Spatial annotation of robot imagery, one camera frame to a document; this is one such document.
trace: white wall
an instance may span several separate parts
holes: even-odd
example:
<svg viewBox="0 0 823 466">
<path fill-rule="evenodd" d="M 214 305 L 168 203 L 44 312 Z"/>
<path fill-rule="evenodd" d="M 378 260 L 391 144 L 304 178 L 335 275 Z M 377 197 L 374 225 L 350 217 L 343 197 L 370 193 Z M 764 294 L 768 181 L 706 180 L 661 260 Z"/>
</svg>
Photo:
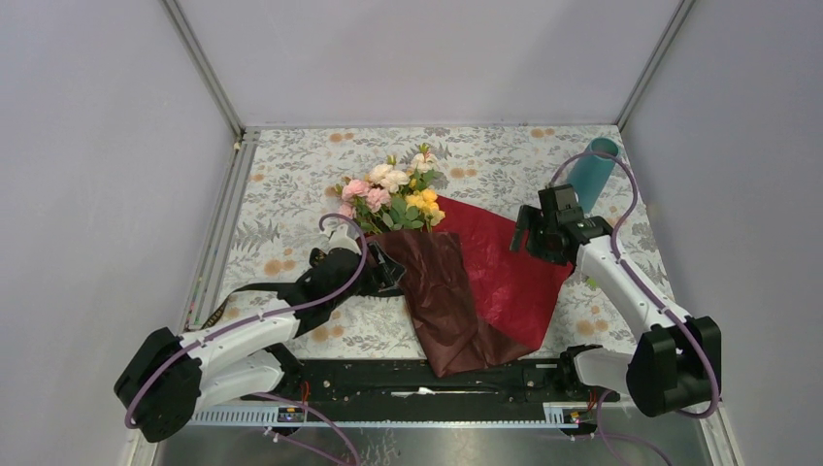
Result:
<svg viewBox="0 0 823 466">
<path fill-rule="evenodd" d="M 249 125 L 615 121 L 677 0 L 183 0 Z"/>
<path fill-rule="evenodd" d="M 180 323 L 231 135 L 160 2 L 0 8 L 0 465 L 112 465 Z"/>
<path fill-rule="evenodd" d="M 823 4 L 698 2 L 624 139 L 747 465 L 823 464 Z"/>
</svg>

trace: green leaf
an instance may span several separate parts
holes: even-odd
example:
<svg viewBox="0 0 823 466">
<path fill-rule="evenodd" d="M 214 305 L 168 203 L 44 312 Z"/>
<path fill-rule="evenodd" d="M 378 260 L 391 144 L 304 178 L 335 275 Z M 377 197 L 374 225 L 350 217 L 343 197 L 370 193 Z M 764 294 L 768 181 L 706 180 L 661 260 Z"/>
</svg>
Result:
<svg viewBox="0 0 823 466">
<path fill-rule="evenodd" d="M 406 211 L 406 199 L 402 197 L 391 198 L 391 208 L 397 212 L 403 213 Z"/>
<path fill-rule="evenodd" d="M 372 212 L 366 206 L 355 206 L 354 211 L 357 213 L 357 216 L 366 216 L 366 217 L 368 217 L 369 214 Z"/>
</svg>

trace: red wire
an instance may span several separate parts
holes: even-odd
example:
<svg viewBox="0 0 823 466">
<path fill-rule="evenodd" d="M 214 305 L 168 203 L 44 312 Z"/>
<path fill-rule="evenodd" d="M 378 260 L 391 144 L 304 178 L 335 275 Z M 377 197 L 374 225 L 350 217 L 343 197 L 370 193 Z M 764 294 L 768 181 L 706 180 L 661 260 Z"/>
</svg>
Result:
<svg viewBox="0 0 823 466">
<path fill-rule="evenodd" d="M 312 386 L 309 385 L 309 381 L 303 381 L 301 391 L 303 392 L 303 403 L 305 404 L 309 399 L 309 395 L 312 393 Z"/>
<path fill-rule="evenodd" d="M 588 405 L 586 406 L 586 411 L 585 411 L 585 413 L 589 413 L 589 412 L 591 412 L 591 410 L 594 408 L 594 405 L 595 405 L 596 403 L 597 403 L 597 394 L 595 393 L 594 388 L 592 388 L 592 390 L 591 390 L 591 391 L 589 391 L 589 403 L 588 403 Z"/>
</svg>

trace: table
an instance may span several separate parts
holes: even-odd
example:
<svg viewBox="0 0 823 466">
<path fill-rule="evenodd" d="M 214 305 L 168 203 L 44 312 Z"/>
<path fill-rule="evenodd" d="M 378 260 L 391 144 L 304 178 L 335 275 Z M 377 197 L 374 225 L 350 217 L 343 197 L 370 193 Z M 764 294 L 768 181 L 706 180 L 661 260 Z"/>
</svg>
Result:
<svg viewBox="0 0 823 466">
<path fill-rule="evenodd" d="M 263 130 L 218 302 L 247 283 L 297 279 L 309 267 L 310 250 L 326 246 L 317 220 L 340 205 L 332 186 L 343 176 L 362 177 L 387 155 L 401 159 L 427 143 L 447 177 L 439 194 L 515 219 L 521 204 L 539 205 L 538 190 L 558 165 L 596 137 L 611 138 L 622 150 L 610 125 Z M 614 224 L 631 197 L 628 179 L 615 167 L 592 214 Z M 671 295 L 642 200 L 620 238 L 638 266 Z M 274 298 L 232 296 L 223 320 L 268 310 Z M 527 357 L 556 356 L 582 344 L 633 352 L 635 340 L 605 294 L 575 273 L 560 293 L 543 345 Z M 298 358 L 424 357 L 402 298 L 352 297 L 329 322 L 286 345 Z"/>
</svg>

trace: teal cup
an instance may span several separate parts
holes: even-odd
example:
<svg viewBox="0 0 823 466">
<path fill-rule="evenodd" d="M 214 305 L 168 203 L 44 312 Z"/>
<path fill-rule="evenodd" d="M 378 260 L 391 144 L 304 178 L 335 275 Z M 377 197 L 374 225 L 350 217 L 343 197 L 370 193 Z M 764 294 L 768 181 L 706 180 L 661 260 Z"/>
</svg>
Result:
<svg viewBox="0 0 823 466">
<path fill-rule="evenodd" d="M 615 157 L 620 154 L 617 143 L 609 138 L 593 139 L 586 151 L 605 152 Z M 575 188 L 577 202 L 586 214 L 591 212 L 613 169 L 614 160 L 591 154 L 581 157 L 569 173 L 566 183 Z"/>
</svg>

